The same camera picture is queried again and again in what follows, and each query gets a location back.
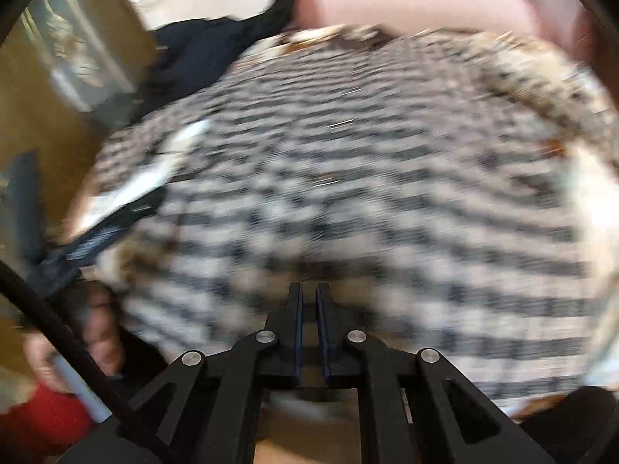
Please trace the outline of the wooden glass cabinet door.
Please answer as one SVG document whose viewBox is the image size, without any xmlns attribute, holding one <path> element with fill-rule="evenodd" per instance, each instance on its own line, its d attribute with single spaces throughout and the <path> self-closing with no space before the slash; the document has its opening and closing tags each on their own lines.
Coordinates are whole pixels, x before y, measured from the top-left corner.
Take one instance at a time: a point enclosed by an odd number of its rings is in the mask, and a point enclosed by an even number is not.
<svg viewBox="0 0 619 464">
<path fill-rule="evenodd" d="M 127 123 L 155 44 L 129 0 L 31 0 L 1 46 L 1 163 L 39 155 L 58 229 L 102 140 Z"/>
</svg>

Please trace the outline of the dark navy garment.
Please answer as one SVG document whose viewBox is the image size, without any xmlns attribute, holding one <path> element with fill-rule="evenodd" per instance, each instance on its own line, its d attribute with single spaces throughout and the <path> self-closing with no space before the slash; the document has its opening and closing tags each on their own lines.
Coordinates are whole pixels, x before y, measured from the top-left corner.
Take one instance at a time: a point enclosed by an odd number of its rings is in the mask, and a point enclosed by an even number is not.
<svg viewBox="0 0 619 464">
<path fill-rule="evenodd" d="M 248 19 L 190 19 L 152 31 L 156 59 L 137 89 L 133 119 L 215 84 L 255 43 L 284 31 L 293 21 L 296 1 L 273 0 Z"/>
</svg>

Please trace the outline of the pink bolster pillow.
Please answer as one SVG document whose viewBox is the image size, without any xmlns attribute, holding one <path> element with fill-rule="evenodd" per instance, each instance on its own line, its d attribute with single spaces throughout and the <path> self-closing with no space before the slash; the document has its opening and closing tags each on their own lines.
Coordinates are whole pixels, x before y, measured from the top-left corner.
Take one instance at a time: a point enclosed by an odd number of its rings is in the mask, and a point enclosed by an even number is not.
<svg viewBox="0 0 619 464">
<path fill-rule="evenodd" d="M 379 25 L 396 36 L 437 28 L 539 34 L 526 0 L 297 0 L 293 17 L 302 28 Z"/>
</svg>

